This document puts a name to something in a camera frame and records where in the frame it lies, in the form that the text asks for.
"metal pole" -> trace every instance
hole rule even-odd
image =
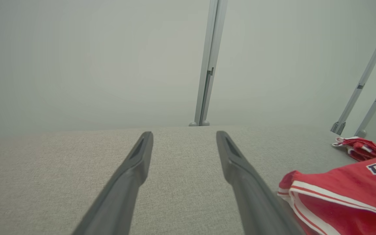
[[[346,104],[345,110],[343,110],[343,113],[340,116],[339,120],[333,124],[333,127],[330,129],[330,131],[337,133],[339,135],[342,134],[343,128],[345,128],[345,125],[346,125],[346,119],[348,119],[348,116],[351,113],[356,103],[356,100],[358,100],[359,95],[361,94],[365,83],[367,82],[373,68],[375,67],[375,64],[376,64],[376,48],[371,56],[371,59],[368,62],[367,67],[365,68],[364,73],[361,76],[361,79],[358,82],[358,85],[353,91],[353,94],[351,98],[349,99],[348,104]]]
[[[203,63],[198,88],[197,108],[194,122],[190,126],[210,125],[206,120],[213,86],[215,66],[220,50],[221,35],[223,33],[224,18],[226,17],[228,0],[211,0],[209,20],[207,22],[206,42],[203,52]]]

